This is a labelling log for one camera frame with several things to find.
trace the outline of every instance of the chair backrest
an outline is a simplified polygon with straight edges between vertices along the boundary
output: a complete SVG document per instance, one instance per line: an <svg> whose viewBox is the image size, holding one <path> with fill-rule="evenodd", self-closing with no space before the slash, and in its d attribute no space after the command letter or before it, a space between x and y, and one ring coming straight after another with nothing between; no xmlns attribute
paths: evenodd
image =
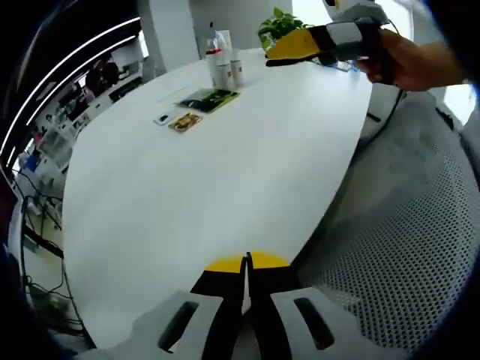
<svg viewBox="0 0 480 360"><path fill-rule="evenodd" d="M408 94L349 169L299 265L364 336L415 349L458 298L479 249L480 193L429 94Z"/></svg>

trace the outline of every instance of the potted plant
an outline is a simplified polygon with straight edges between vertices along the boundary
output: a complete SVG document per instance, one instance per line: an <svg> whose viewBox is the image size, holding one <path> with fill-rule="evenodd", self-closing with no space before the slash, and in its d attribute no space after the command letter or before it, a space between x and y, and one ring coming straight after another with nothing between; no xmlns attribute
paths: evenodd
<svg viewBox="0 0 480 360"><path fill-rule="evenodd" d="M274 7L273 16L265 20L259 27L258 36L262 43L262 48L266 51L275 44L275 41L287 35L296 29L306 28L301 20L297 19L291 13L285 13L278 7Z"/></svg>

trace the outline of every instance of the oval table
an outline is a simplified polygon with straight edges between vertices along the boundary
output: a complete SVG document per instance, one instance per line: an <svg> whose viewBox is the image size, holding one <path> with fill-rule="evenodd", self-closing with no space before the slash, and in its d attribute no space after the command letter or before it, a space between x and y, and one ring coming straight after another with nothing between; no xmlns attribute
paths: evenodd
<svg viewBox="0 0 480 360"><path fill-rule="evenodd" d="M245 86L186 133L153 120L200 88L204 61L132 91L80 134L64 192L65 265L98 347L189 290L218 257L293 260L349 166L371 84L310 62L268 68L241 52Z"/></svg>

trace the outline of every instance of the window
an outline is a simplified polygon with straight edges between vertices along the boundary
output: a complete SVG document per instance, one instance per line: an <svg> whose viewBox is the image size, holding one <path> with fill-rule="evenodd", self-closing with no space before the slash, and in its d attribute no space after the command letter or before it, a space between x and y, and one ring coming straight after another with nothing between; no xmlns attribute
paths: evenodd
<svg viewBox="0 0 480 360"><path fill-rule="evenodd" d="M77 81L81 88L85 88L85 80L87 78L87 74L82 75Z"/></svg>
<svg viewBox="0 0 480 360"><path fill-rule="evenodd" d="M292 15L310 25L332 22L323 0L292 0Z"/></svg>
<svg viewBox="0 0 480 360"><path fill-rule="evenodd" d="M447 86L443 102L458 120L465 125L476 103L475 89L468 84Z"/></svg>
<svg viewBox="0 0 480 360"><path fill-rule="evenodd" d="M413 19L410 5L399 4L395 0L376 0L375 2L382 7L387 17L397 26L400 35L413 40ZM385 28L396 32L392 25L387 25Z"/></svg>
<svg viewBox="0 0 480 360"><path fill-rule="evenodd" d="M142 50L143 58L149 56L149 49L147 48L147 43L145 42L145 35L143 34L143 30L140 30L138 34L138 41L140 42L140 49Z"/></svg>

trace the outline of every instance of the bottle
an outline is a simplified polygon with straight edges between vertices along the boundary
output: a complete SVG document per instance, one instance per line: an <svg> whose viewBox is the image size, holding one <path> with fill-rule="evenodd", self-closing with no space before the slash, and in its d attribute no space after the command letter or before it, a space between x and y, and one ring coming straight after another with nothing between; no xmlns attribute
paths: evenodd
<svg viewBox="0 0 480 360"><path fill-rule="evenodd" d="M235 81L233 80L232 65L230 64L230 54L221 50L216 53L216 57L218 73L217 88L232 92L235 90Z"/></svg>
<svg viewBox="0 0 480 360"><path fill-rule="evenodd" d="M242 60L240 59L239 50L233 49L232 51L232 75L233 81L235 82L235 87L239 88L244 85L244 78L243 78L243 68L242 68Z"/></svg>
<svg viewBox="0 0 480 360"><path fill-rule="evenodd" d="M215 32L215 38L217 39L218 47L224 51L226 57L231 60L232 56L232 39L230 37L229 30L217 30Z"/></svg>
<svg viewBox="0 0 480 360"><path fill-rule="evenodd" d="M217 53L220 51L221 49L218 48L217 39L207 40L207 51L205 52L205 58L214 88L218 86Z"/></svg>

